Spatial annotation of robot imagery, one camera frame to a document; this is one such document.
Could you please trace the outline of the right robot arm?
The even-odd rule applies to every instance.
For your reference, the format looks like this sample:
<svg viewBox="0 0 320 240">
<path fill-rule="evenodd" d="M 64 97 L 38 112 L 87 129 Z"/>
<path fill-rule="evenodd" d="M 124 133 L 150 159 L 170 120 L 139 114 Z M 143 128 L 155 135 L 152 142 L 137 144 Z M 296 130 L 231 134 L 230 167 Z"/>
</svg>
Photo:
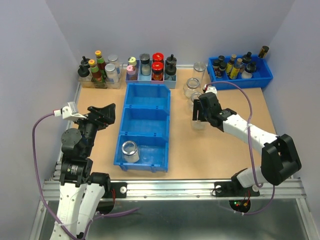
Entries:
<svg viewBox="0 0 320 240">
<path fill-rule="evenodd" d="M 236 173 L 230 182 L 231 192 L 242 195 L 253 185 L 280 185 L 297 173 L 302 164 L 291 136 L 276 135 L 248 123 L 230 108 L 223 109 L 213 92 L 201 94 L 193 102 L 192 120 L 208 122 L 212 127 L 248 144 L 261 156 L 261 165 Z"/>
</svg>

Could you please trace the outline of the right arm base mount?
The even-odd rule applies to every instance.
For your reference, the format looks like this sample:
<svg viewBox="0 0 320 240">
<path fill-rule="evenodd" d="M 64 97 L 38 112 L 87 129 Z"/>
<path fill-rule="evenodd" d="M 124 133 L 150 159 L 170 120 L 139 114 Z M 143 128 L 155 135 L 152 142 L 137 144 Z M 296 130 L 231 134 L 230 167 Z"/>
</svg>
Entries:
<svg viewBox="0 0 320 240">
<path fill-rule="evenodd" d="M 230 181 L 216 181 L 211 195 L 217 198 L 238 197 L 239 199 L 229 200 L 231 209 L 241 214 L 246 214 L 251 208 L 251 197 L 259 197 L 259 188 L 255 186 L 243 187 L 237 176 L 247 168 L 235 173 Z"/>
</svg>

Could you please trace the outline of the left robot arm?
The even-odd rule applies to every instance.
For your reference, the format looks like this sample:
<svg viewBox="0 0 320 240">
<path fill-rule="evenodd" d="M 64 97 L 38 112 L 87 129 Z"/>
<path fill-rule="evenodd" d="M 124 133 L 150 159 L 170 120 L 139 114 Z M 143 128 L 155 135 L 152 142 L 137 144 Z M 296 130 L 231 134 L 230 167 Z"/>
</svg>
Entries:
<svg viewBox="0 0 320 240">
<path fill-rule="evenodd" d="M 111 193 L 109 174 L 91 172 L 89 158 L 97 132 L 115 123 L 116 105 L 88 107 L 80 114 L 74 102 L 68 102 L 54 116 L 72 121 L 77 128 L 67 129 L 61 136 L 61 169 L 59 177 L 59 204 L 52 240 L 84 240 L 102 197 Z"/>
</svg>

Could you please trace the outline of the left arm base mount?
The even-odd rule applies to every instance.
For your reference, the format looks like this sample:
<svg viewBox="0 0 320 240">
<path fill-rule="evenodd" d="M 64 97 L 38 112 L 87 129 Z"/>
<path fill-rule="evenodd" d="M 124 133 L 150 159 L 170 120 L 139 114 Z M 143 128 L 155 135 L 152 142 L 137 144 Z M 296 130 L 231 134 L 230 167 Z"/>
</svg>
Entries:
<svg viewBox="0 0 320 240">
<path fill-rule="evenodd" d="M 116 203 L 116 199 L 127 197 L 128 184 L 125 181 L 111 182 L 108 173 L 93 172 L 86 188 L 85 197 L 92 207 L 97 207 L 100 214 L 109 214 Z"/>
</svg>

